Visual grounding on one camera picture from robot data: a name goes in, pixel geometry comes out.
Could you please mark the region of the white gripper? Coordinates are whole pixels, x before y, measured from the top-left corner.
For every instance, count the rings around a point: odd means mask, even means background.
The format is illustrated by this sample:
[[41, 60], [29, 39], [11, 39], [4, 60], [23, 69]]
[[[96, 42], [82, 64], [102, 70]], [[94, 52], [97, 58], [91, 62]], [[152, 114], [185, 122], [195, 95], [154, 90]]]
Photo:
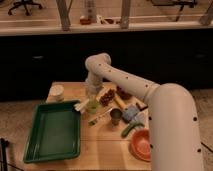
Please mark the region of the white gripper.
[[102, 88], [103, 86], [100, 83], [95, 84], [89, 79], [85, 81], [86, 95], [89, 98], [95, 98], [99, 94], [99, 92], [102, 90]]

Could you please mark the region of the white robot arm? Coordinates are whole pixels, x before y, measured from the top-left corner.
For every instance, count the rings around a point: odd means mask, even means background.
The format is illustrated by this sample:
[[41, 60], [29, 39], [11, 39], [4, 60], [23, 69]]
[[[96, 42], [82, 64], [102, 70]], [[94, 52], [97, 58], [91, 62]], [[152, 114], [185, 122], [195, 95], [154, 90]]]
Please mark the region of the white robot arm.
[[87, 92], [99, 93], [107, 79], [148, 106], [152, 171], [204, 171], [197, 109], [186, 88], [116, 69], [106, 53], [88, 57], [85, 67]]

